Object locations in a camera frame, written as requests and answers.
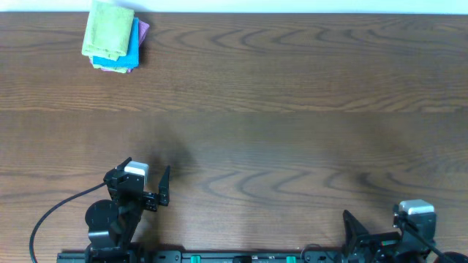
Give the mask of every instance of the towel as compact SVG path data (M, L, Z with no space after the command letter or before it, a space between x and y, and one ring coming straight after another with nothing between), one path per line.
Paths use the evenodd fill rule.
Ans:
M138 47L141 46L141 43L143 43L143 40L145 40L146 33L148 33L149 25L141 20L138 21ZM90 58L89 62L93 64L93 59ZM120 73L130 73L132 69L127 69L127 68L120 68L120 67L106 67L102 66L101 67L102 71L114 71L114 72L120 72Z
M132 32L130 33L129 49L126 56L121 56L117 61L93 56L93 65L107 67L125 67L133 69L138 66L140 61L138 51L138 18L133 19Z
M116 61L126 56L134 11L93 0L81 53Z

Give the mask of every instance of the white backdrop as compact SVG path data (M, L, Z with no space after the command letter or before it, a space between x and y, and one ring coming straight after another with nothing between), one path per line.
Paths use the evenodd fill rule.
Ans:
M468 0L106 0L148 12L468 14ZM0 11L89 11L89 0L0 0Z

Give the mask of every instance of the blue cloth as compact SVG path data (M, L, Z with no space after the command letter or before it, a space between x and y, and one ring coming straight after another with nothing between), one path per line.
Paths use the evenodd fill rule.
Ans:
M93 56L93 64L106 67L124 67L133 69L140 62L138 51L138 18L133 18L132 31L130 32L129 48L126 56L118 57L117 61Z

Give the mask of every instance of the wood grain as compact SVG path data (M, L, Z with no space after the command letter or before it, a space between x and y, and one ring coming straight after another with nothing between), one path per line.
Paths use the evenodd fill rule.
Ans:
M171 203L145 213L148 247L340 246L350 210L371 232L391 207L436 205L438 247L468 254L463 16L138 14L129 75L80 54L87 14L0 13L0 262L28 262L50 207L132 156ZM89 241L100 189L61 207L39 262Z

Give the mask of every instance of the purple cloth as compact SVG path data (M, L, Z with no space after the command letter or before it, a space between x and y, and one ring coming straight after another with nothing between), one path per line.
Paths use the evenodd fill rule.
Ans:
M146 33L148 33L148 28L149 28L149 25L141 20L138 21L138 47L141 46L141 43L143 43L143 40L145 40L145 37L146 37ZM102 71L112 71L112 70L108 70L108 69L101 69Z

